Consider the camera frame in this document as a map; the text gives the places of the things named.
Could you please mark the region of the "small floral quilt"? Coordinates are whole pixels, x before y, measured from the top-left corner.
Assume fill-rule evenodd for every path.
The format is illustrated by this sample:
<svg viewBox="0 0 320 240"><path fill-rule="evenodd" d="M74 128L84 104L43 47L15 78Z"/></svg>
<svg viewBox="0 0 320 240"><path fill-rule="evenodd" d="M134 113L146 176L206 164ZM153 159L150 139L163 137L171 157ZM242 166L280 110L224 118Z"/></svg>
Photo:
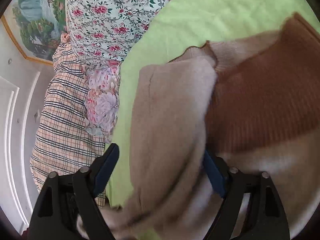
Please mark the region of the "small floral quilt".
<svg viewBox="0 0 320 240"><path fill-rule="evenodd" d="M89 65L120 65L171 0L66 0L72 49Z"/></svg>

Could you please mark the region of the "white panelled door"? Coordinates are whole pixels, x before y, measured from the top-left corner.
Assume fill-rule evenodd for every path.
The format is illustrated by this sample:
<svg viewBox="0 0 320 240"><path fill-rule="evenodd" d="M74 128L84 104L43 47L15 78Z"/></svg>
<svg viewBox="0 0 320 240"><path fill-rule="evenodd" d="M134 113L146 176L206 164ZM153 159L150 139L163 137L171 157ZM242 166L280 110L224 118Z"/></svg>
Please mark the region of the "white panelled door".
<svg viewBox="0 0 320 240"><path fill-rule="evenodd" d="M25 134L40 72L29 88L1 77L1 208L15 231L29 226L33 205L28 191Z"/></svg>

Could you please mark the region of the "plaid blanket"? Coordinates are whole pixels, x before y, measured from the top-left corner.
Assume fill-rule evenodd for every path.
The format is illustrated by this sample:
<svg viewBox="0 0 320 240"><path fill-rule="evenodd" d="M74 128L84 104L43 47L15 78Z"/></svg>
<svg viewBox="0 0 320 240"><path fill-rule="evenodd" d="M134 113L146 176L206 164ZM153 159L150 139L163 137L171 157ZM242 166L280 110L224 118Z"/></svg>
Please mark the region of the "plaid blanket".
<svg viewBox="0 0 320 240"><path fill-rule="evenodd" d="M103 155L102 137L86 130L85 97L88 87L84 64L72 51L70 37L61 34L53 53L54 76L44 97L44 107L36 132L30 169L36 188L41 190L50 172L67 175L90 166Z"/></svg>

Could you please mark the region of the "green bed sheet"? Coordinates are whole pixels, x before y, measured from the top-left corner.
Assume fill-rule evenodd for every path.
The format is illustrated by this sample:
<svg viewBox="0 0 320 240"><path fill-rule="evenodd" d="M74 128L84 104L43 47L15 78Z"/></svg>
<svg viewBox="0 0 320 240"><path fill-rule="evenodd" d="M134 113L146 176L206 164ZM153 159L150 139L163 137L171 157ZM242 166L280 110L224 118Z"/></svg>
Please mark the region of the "green bed sheet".
<svg viewBox="0 0 320 240"><path fill-rule="evenodd" d="M121 209L133 190L131 119L140 70L167 64L189 47L278 31L294 14L300 14L319 33L319 22L305 0L172 0L159 12L121 68L119 120L113 137L120 148L120 160L110 182L110 201L105 205Z"/></svg>

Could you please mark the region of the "framed landscape painting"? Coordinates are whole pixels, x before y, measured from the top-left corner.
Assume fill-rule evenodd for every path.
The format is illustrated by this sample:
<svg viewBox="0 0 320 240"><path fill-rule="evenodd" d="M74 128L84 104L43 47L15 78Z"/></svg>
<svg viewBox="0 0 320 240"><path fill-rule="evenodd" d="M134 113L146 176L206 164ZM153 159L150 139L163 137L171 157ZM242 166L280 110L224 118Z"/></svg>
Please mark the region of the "framed landscape painting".
<svg viewBox="0 0 320 240"><path fill-rule="evenodd" d="M65 0L11 0L1 20L25 59L52 64L67 31Z"/></svg>

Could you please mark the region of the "beige knit sweater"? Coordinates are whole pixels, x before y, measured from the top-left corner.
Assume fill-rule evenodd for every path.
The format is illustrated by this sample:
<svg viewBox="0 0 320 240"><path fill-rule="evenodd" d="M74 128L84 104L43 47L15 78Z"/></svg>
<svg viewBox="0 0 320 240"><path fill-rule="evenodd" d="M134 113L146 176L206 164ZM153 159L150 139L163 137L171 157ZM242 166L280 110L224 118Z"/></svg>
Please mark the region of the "beige knit sweater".
<svg viewBox="0 0 320 240"><path fill-rule="evenodd" d="M116 239L155 229L201 239L221 202L204 152L270 174L290 237L319 207L319 33L294 14L278 31L189 47L139 72L130 137L132 193L100 209Z"/></svg>

